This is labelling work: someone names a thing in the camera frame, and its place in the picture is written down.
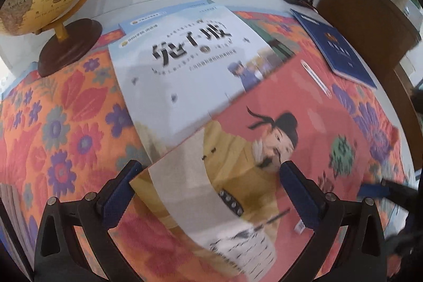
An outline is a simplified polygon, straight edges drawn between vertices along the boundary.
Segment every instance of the illustrated book cover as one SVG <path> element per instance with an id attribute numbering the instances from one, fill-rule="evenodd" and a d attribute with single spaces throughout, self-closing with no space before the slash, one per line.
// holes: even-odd
<path id="1" fill-rule="evenodd" d="M 109 51 L 153 162 L 283 63 L 248 25 L 216 4 L 150 22 Z"/>

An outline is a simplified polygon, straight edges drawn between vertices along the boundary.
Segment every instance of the white beard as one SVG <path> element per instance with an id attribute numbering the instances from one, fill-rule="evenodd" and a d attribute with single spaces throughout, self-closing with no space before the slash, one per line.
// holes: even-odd
<path id="1" fill-rule="evenodd" d="M 255 140 L 252 143 L 252 155 L 254 156 L 256 165 L 263 163 L 265 157 L 263 155 L 263 141 L 261 139 Z"/>

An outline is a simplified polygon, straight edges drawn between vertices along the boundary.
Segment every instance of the book cover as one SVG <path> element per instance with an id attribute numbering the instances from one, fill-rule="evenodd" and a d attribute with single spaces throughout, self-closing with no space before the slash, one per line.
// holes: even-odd
<path id="1" fill-rule="evenodd" d="M 231 281 L 279 281 L 313 235 L 298 229 L 278 179 L 281 163 L 292 160 L 343 200 L 356 200 L 368 168 L 369 143 L 305 60 L 313 71 L 326 69 L 320 57 L 297 54 L 130 183 L 148 209 L 140 207 L 141 217 L 152 212 Z M 325 85 L 331 78 L 320 74 Z"/>
<path id="2" fill-rule="evenodd" d="M 282 64 L 248 25 L 216 4 L 157 19 L 109 51 L 153 162 Z"/>
<path id="3" fill-rule="evenodd" d="M 291 11 L 320 49 L 333 73 L 356 83 L 377 88 L 350 44 L 336 28 L 295 10 Z"/>
<path id="4" fill-rule="evenodd" d="M 170 14 L 174 14 L 178 11 L 188 9 L 188 8 L 195 8 L 202 5 L 212 4 L 213 1 L 211 0 L 200 0 L 195 2 L 183 3 L 172 5 L 170 7 L 164 7 L 161 9 L 157 9 L 154 11 L 147 12 L 142 15 L 138 15 L 131 20 L 124 21 L 119 23 L 120 28 L 125 32 L 125 34 L 129 34 L 130 32 L 150 23 L 153 22 L 163 16 L 167 16 Z"/>

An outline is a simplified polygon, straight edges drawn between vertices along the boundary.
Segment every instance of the blue notebook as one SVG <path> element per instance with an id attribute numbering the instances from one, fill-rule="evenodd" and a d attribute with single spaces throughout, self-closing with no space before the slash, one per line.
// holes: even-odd
<path id="1" fill-rule="evenodd" d="M 377 89 L 360 59 L 338 30 L 295 10 L 291 11 L 320 49 L 333 73 Z"/>

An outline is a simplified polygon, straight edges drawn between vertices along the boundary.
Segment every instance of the printed illustration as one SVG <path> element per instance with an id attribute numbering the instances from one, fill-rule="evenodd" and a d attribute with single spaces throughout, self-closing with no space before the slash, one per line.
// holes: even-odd
<path id="1" fill-rule="evenodd" d="M 228 66 L 228 70 L 235 77 L 241 79 L 245 92 L 250 91 L 253 87 L 260 83 L 260 79 L 256 77 L 255 71 L 248 67 L 244 67 L 240 61 L 232 62 Z"/>
<path id="2" fill-rule="evenodd" d="M 131 181 L 182 245 L 240 282 L 280 279 L 297 258 L 293 250 L 301 252 L 312 236 L 295 229 L 300 218 L 280 182 L 283 162 L 292 160 L 325 192 L 355 200 L 370 161 L 369 144 L 348 111 L 325 96 L 301 63 L 307 60 L 331 85 L 322 60 L 297 55 L 289 69 L 260 81 Z M 238 61 L 233 71 L 240 74 L 264 65 L 257 56 Z"/>

